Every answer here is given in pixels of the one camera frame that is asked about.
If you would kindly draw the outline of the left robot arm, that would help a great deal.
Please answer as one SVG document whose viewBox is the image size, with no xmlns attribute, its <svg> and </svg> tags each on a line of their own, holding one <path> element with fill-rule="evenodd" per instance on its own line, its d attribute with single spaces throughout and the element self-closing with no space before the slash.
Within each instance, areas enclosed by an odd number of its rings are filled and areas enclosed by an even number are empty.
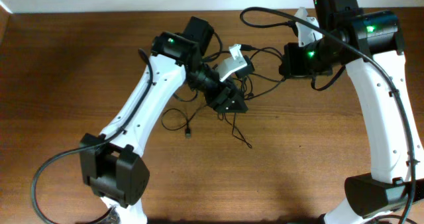
<svg viewBox="0 0 424 224">
<path fill-rule="evenodd" d="M 230 57 L 212 69 L 202 57 L 214 34 L 207 21 L 192 17 L 182 33 L 157 36 L 151 54 L 140 54 L 147 67 L 124 107 L 99 136 L 86 134 L 81 139 L 83 182 L 109 208 L 96 223 L 147 222 L 140 198 L 150 172 L 142 155 L 162 110 L 183 84 L 202 92 L 206 105 L 217 113 L 247 111 L 231 74 L 241 78 L 251 71 L 252 63 L 242 52 L 253 47 L 231 46 Z"/>
</svg>

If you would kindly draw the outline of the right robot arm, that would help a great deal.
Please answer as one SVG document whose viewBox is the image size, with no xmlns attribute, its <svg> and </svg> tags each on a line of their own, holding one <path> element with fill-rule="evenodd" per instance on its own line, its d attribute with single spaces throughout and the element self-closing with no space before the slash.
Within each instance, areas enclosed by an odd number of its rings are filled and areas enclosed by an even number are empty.
<svg viewBox="0 0 424 224">
<path fill-rule="evenodd" d="M 314 0 L 316 17 L 295 14 L 298 42 L 284 48 L 286 78 L 326 75 L 335 65 L 357 92 L 371 153 L 367 174 L 345 180 L 345 199 L 322 223 L 371 223 L 423 201 L 423 147 L 405 82 L 404 39 L 391 11 L 365 13 L 357 0 Z"/>
</svg>

